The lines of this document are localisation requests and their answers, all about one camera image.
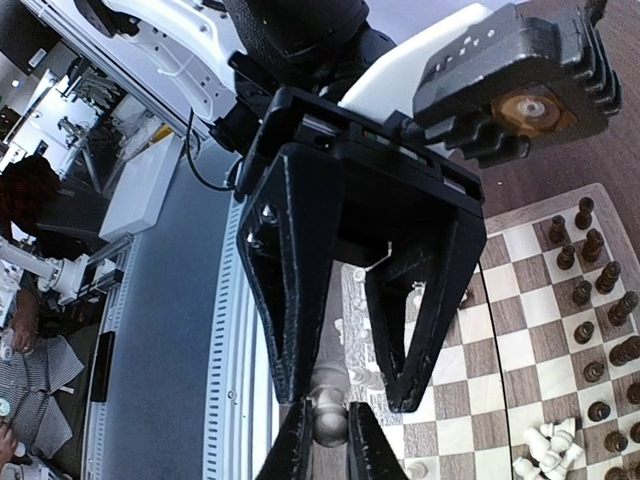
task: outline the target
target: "white pawn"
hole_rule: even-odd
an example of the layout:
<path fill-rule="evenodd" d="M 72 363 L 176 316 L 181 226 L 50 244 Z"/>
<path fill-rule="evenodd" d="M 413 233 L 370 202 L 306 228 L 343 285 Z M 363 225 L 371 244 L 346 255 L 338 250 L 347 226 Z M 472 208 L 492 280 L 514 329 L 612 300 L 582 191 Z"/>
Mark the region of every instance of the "white pawn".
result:
<path fill-rule="evenodd" d="M 529 427 L 522 434 L 524 441 L 529 445 L 531 456 L 541 461 L 551 449 L 551 442 L 544 438 L 535 428 Z"/>
<path fill-rule="evenodd" d="M 526 458 L 518 457 L 513 462 L 513 469 L 524 480 L 542 480 L 540 476 L 540 469 L 535 468 Z"/>
<path fill-rule="evenodd" d="M 427 475 L 429 475 L 427 465 L 425 462 L 420 460 L 416 460 L 408 464 L 404 471 L 407 474 L 407 477 L 409 477 L 409 480 L 426 480 Z"/>

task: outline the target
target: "person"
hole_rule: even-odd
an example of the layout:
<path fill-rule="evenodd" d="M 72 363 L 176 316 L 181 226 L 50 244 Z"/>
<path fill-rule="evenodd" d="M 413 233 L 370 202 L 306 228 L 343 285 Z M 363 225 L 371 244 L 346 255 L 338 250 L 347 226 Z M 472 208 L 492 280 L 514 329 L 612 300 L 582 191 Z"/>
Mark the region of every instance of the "person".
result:
<path fill-rule="evenodd" d="M 59 198 L 60 185 L 60 177 L 41 155 L 30 155 L 7 165 L 0 175 L 0 234 L 13 241 L 11 223 L 14 223 L 38 239 L 45 258 L 75 260 L 86 253 L 83 242 L 38 227 L 38 218 Z"/>
<path fill-rule="evenodd" d="M 13 457 L 16 441 L 50 459 L 73 437 L 54 394 L 84 369 L 63 337 L 38 338 L 39 294 L 27 275 L 21 287 L 10 310 L 13 356 L 0 361 L 0 398 L 10 405 L 0 425 L 0 469 Z"/>

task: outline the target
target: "chess piece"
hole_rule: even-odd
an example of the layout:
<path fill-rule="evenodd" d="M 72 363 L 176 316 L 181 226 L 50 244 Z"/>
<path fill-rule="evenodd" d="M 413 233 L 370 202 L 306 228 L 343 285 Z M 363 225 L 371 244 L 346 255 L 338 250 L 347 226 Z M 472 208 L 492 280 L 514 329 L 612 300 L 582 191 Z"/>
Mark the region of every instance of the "chess piece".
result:
<path fill-rule="evenodd" d="M 426 480 L 427 475 L 429 475 L 429 469 L 425 462 L 414 460 L 407 465 L 405 473 L 407 477 L 409 477 L 409 480 Z"/>
<path fill-rule="evenodd" d="M 637 306 L 638 294 L 636 292 L 625 293 L 620 301 L 609 309 L 609 312 L 607 313 L 609 323 L 614 327 L 621 327 L 625 324 L 627 317 Z"/>
<path fill-rule="evenodd" d="M 620 467 L 613 467 L 605 473 L 604 480 L 629 480 L 629 474 Z"/>
<path fill-rule="evenodd" d="M 634 335 L 611 349 L 609 361 L 616 367 L 622 367 L 640 358 L 640 336 Z"/>
<path fill-rule="evenodd" d="M 591 284 L 583 280 L 573 290 L 573 303 L 582 306 L 589 303 L 589 300 L 591 300 Z"/>
<path fill-rule="evenodd" d="M 527 428 L 522 436 L 527 445 L 529 445 L 531 456 L 537 461 L 541 461 L 545 454 L 551 450 L 551 442 L 533 427 Z"/>
<path fill-rule="evenodd" d="M 344 365 L 320 360 L 311 376 L 313 402 L 313 438 L 323 447 L 343 445 L 348 437 L 345 397 L 349 391 L 349 374 Z"/>
<path fill-rule="evenodd" d="M 564 430 L 554 432 L 551 437 L 551 450 L 556 453 L 566 452 L 573 443 L 573 436 L 569 435 Z"/>
<path fill-rule="evenodd" d="M 593 337 L 593 332 L 595 332 L 596 327 L 593 322 L 584 322 L 578 325 L 576 331 L 573 333 L 573 338 L 576 340 L 578 345 L 584 345 L 585 343 L 591 340 Z"/>
<path fill-rule="evenodd" d="M 611 407 L 604 402 L 595 402 L 589 407 L 587 415 L 592 422 L 601 422 L 611 415 Z"/>
<path fill-rule="evenodd" d="M 631 405 L 640 405 L 640 382 L 635 382 L 627 389 L 627 400 Z"/>
<path fill-rule="evenodd" d="M 553 243 L 560 243 L 564 241 L 567 236 L 567 231 L 564 228 L 564 217 L 562 215 L 556 215 L 551 219 L 551 227 L 549 227 L 549 240 Z"/>
<path fill-rule="evenodd" d="M 351 384 L 355 386 L 367 387 L 374 392 L 384 391 L 384 381 L 380 372 L 372 372 L 363 367 L 352 367 L 349 370 Z"/>
<path fill-rule="evenodd" d="M 622 267 L 620 266 L 620 262 L 609 262 L 607 266 L 602 269 L 602 273 L 596 280 L 596 290 L 603 295 L 611 293 L 613 287 L 616 286 L 616 282 L 620 279 L 621 271 Z"/>
<path fill-rule="evenodd" d="M 556 259 L 560 270 L 569 270 L 576 263 L 576 249 L 573 245 L 565 245 Z"/>
<path fill-rule="evenodd" d="M 516 474 L 520 475 L 523 480 L 540 480 L 540 469 L 533 466 L 526 458 L 518 457 L 512 463 Z"/>
<path fill-rule="evenodd" d="M 579 212 L 576 214 L 576 227 L 580 230 L 586 230 L 591 226 L 593 222 L 593 216 L 591 215 L 593 207 L 593 200 L 589 197 L 584 197 L 580 200 L 580 204 L 578 205 Z"/>
<path fill-rule="evenodd" d="M 600 362 L 591 362 L 589 365 L 584 367 L 584 379 L 589 383 L 595 383 L 602 375 L 604 375 L 604 365 Z"/>
<path fill-rule="evenodd" d="M 624 452 L 629 446 L 629 440 L 620 432 L 614 431 L 604 439 L 604 448 L 613 453 Z"/>
<path fill-rule="evenodd" d="M 598 230 L 592 228 L 587 232 L 587 241 L 582 247 L 582 258 L 584 258 L 584 261 L 588 263 L 598 261 L 603 247 L 604 237 Z"/>
<path fill-rule="evenodd" d="M 640 443 L 640 422 L 634 424 L 633 427 L 631 427 L 629 436 L 635 443 Z"/>

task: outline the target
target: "wooden chess piece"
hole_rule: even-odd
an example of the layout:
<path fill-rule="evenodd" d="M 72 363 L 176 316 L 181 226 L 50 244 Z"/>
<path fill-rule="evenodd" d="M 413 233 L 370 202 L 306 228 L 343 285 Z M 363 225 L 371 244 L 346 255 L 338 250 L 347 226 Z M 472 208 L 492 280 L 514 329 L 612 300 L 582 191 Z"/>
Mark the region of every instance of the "wooden chess piece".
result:
<path fill-rule="evenodd" d="M 583 280 L 573 290 L 573 303 L 582 306 L 589 303 L 589 300 L 591 300 L 591 284 Z"/>
<path fill-rule="evenodd" d="M 609 309 L 609 312 L 607 313 L 609 323 L 614 327 L 621 327 L 625 324 L 627 317 L 637 306 L 638 294 L 636 292 L 625 293 L 620 301 Z"/>
<path fill-rule="evenodd" d="M 595 263 L 600 258 L 603 248 L 604 237 L 598 230 L 592 228 L 587 232 L 587 241 L 582 247 L 582 258 L 585 262 Z"/>
<path fill-rule="evenodd" d="M 584 367 L 582 374 L 587 382 L 595 383 L 604 375 L 604 365 L 600 362 L 591 362 Z"/>
<path fill-rule="evenodd" d="M 616 367 L 622 367 L 640 358 L 640 336 L 634 335 L 611 349 L 609 361 Z"/>
<path fill-rule="evenodd" d="M 627 389 L 627 400 L 631 405 L 640 405 L 640 382 L 632 383 Z"/>
<path fill-rule="evenodd" d="M 601 422 L 611 415 L 611 407 L 604 402 L 595 402 L 589 407 L 587 414 L 592 422 Z"/>
<path fill-rule="evenodd" d="M 580 230 L 586 230 L 591 226 L 593 222 L 593 216 L 591 215 L 593 207 L 593 200 L 589 197 L 584 197 L 580 200 L 580 204 L 578 205 L 580 211 L 576 214 L 576 227 Z"/>
<path fill-rule="evenodd" d="M 629 436 L 635 443 L 640 443 L 640 422 L 631 427 L 631 433 L 629 433 Z"/>
<path fill-rule="evenodd" d="M 585 343 L 591 340 L 593 337 L 593 332 L 595 332 L 596 327 L 593 322 L 584 322 L 578 325 L 576 331 L 573 332 L 573 338 L 575 339 L 578 345 L 584 345 Z"/>
<path fill-rule="evenodd" d="M 551 219 L 551 227 L 549 227 L 549 240 L 553 243 L 564 241 L 567 231 L 564 228 L 565 221 L 562 215 L 556 215 Z"/>
<path fill-rule="evenodd" d="M 621 270 L 620 262 L 609 262 L 596 280 L 596 290 L 603 295 L 611 293 L 616 282 L 620 279 Z"/>
<path fill-rule="evenodd" d="M 624 452 L 629 446 L 629 440 L 620 432 L 614 431 L 604 439 L 604 448 L 613 453 Z"/>
<path fill-rule="evenodd" d="M 560 270 L 569 270 L 576 263 L 576 248 L 573 245 L 565 245 L 558 254 L 556 260 Z"/>
<path fill-rule="evenodd" d="M 629 480 L 629 474 L 620 467 L 613 467 L 605 473 L 604 480 Z"/>

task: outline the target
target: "cable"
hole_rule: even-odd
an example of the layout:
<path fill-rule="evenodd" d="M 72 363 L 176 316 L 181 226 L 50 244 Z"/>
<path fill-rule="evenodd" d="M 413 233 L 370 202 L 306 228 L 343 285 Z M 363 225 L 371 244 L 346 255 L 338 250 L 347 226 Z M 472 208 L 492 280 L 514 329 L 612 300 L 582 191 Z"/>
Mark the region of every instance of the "cable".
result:
<path fill-rule="evenodd" d="M 196 177 L 196 180 L 198 180 L 198 182 L 200 182 L 203 186 L 205 186 L 209 190 L 213 190 L 214 192 L 233 191 L 233 187 L 219 187 L 217 185 L 209 183 L 202 175 L 200 175 L 200 172 L 198 172 L 198 169 L 196 168 L 196 164 L 193 161 L 193 157 L 191 155 L 191 132 L 193 131 L 194 118 L 195 118 L 195 113 L 193 109 L 191 109 L 191 113 L 189 114 L 189 125 L 187 126 L 186 147 L 187 147 L 187 161 L 189 162 L 189 167 L 191 168 L 191 172 L 193 173 L 193 176 Z M 196 135 L 196 137 L 198 138 L 198 142 L 200 142 L 200 137 L 198 135 Z"/>

